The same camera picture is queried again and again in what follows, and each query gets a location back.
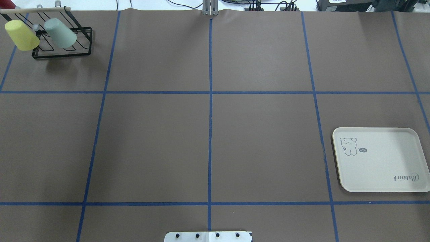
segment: metal bracket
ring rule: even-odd
[[[218,0],[203,0],[203,15],[218,15]]]
[[[252,242],[252,232],[212,231],[212,232],[169,232],[164,242]]]

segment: blue tape line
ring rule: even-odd
[[[102,118],[102,115],[103,115],[104,101],[106,100],[106,92],[108,90],[109,75],[111,73],[112,59],[114,57],[115,43],[116,43],[116,40],[117,40],[117,32],[118,32],[118,25],[120,23],[120,16],[121,16],[121,11],[118,11],[117,24],[115,26],[114,39],[112,41],[111,56],[109,58],[109,65],[107,67],[106,81],[104,83],[104,90],[103,90],[103,97],[101,99],[100,112],[98,114],[98,121],[97,121],[97,128],[95,130],[95,138],[94,138],[94,144],[93,144],[93,147],[92,147],[91,161],[90,161],[89,170],[88,170],[88,177],[86,179],[85,193],[84,193],[84,198],[83,198],[83,205],[82,205],[82,210],[81,210],[81,216],[80,216],[80,220],[79,220],[78,233],[77,233],[77,236],[76,236],[76,242],[79,242],[79,240],[80,240],[80,235],[81,235],[81,232],[82,232],[83,219],[85,217],[85,207],[86,207],[86,201],[87,201],[87,198],[88,198],[89,183],[91,181],[92,167],[94,165],[95,149],[97,147],[98,134],[99,134],[99,131],[100,131],[100,123],[101,123],[101,118]]]
[[[0,202],[0,206],[83,206],[83,202]],[[86,206],[208,206],[208,202],[87,202]],[[423,201],[211,202],[211,206],[408,205]]]
[[[8,94],[103,94],[104,91],[0,91]],[[106,91],[107,94],[210,94],[210,91]],[[316,94],[416,94],[416,92],[316,91]],[[212,91],[212,94],[313,94],[313,91]]]
[[[213,94],[313,94],[307,91],[214,91]]]
[[[103,91],[2,91],[4,94],[102,94]]]
[[[108,94],[209,94],[208,91],[107,91]]]
[[[82,202],[0,202],[0,206],[82,206]]]
[[[208,147],[208,231],[212,230],[212,19],[209,20],[209,147]]]
[[[303,25],[304,43],[305,43],[305,46],[306,46],[307,63],[308,63],[308,66],[309,66],[310,82],[312,84],[313,101],[315,103],[316,120],[318,122],[319,138],[320,138],[321,145],[322,145],[322,152],[324,153],[324,165],[326,167],[327,189],[328,189],[328,192],[329,192],[330,202],[333,202],[332,186],[330,184],[329,167],[327,165],[326,147],[324,145],[323,130],[321,128],[321,120],[319,118],[318,100],[316,99],[316,90],[315,90],[315,82],[314,82],[314,79],[313,79],[312,64],[310,62],[310,53],[309,53],[309,44],[308,44],[308,41],[307,41],[306,25],[305,25],[305,22],[304,22],[304,14],[303,14],[303,12],[300,12],[300,13],[301,13],[301,22],[302,22],[302,25]],[[334,229],[334,232],[335,232],[335,240],[336,240],[336,242],[339,242],[338,226],[337,226],[337,223],[336,223],[336,215],[335,215],[335,207],[334,207],[333,204],[331,204],[330,206],[331,206],[331,210],[332,210],[332,219],[333,219],[333,229]]]
[[[334,205],[430,204],[430,201],[339,201]]]
[[[420,105],[421,112],[422,112],[423,118],[424,118],[424,122],[427,125],[427,131],[430,134],[429,121],[427,119],[426,112],[424,111],[424,107],[423,107],[423,104],[421,102],[420,94],[418,92],[418,88],[417,88],[417,85],[415,83],[414,76],[412,75],[411,67],[409,66],[408,58],[406,58],[405,50],[403,49],[402,40],[400,39],[399,30],[397,29],[396,17],[394,16],[394,12],[393,11],[391,11],[391,17],[393,18],[393,24],[394,24],[394,28],[396,30],[396,35],[397,35],[397,40],[399,42],[400,50],[402,51],[402,55],[403,55],[403,58],[405,60],[406,67],[407,67],[408,72],[409,72],[409,77],[411,78],[412,85],[414,86],[414,90],[415,90],[415,94],[417,96],[418,104]]]
[[[7,67],[6,67],[6,70],[4,72],[1,84],[0,84],[0,91],[3,89],[4,82],[6,81],[6,76],[7,76],[7,73],[9,72],[10,65],[12,64],[12,60],[13,60],[13,56],[15,55],[15,51],[16,51],[16,45],[15,45],[15,47],[13,47],[12,54],[10,54],[9,62],[7,63]]]
[[[316,91],[316,94],[415,94],[414,92],[330,92],[330,91]]]
[[[87,202],[87,206],[207,206],[207,202]]]
[[[297,205],[330,205],[331,202],[212,202],[213,206],[297,206]]]

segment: cable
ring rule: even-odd
[[[227,2],[228,0],[221,0],[221,1],[223,1],[225,3],[230,3],[230,4],[247,4],[247,3],[232,3],[232,2]]]
[[[282,2],[280,2],[280,3],[278,3],[278,6],[276,6],[276,8],[275,8],[275,11],[276,10],[278,10],[278,8],[279,8],[279,6],[282,4],[282,3],[285,3],[285,8],[287,8],[287,1],[282,1]]]
[[[131,9],[133,8],[133,6],[132,6],[132,0],[130,0],[130,8]]]
[[[295,2],[297,2],[297,0],[291,0],[290,4],[288,5],[288,8],[284,9],[284,11],[297,11],[297,5],[295,4]]]
[[[187,6],[187,5],[182,5],[182,4],[179,4],[179,3],[174,3],[174,2],[172,2],[172,1],[170,1],[170,0],[166,0],[166,1],[168,1],[169,3],[175,4],[175,5],[184,6],[184,7],[191,8],[191,9],[197,9],[197,8],[199,8],[200,6],[202,6],[202,5],[203,5],[203,3],[202,3],[202,4],[200,4],[199,6],[197,6],[197,7],[193,8],[193,7],[190,7],[190,6]]]

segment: black electronic device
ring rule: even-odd
[[[322,12],[365,12],[373,0],[319,0],[316,7]]]
[[[374,0],[372,5],[375,12],[412,12],[418,0]]]
[[[226,2],[226,3],[237,3],[237,4],[239,4],[239,3],[250,3],[250,2],[255,1],[255,0],[222,0],[222,1]]]

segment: white tray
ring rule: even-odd
[[[333,132],[339,180],[349,192],[428,192],[430,172],[410,128],[347,128]]]

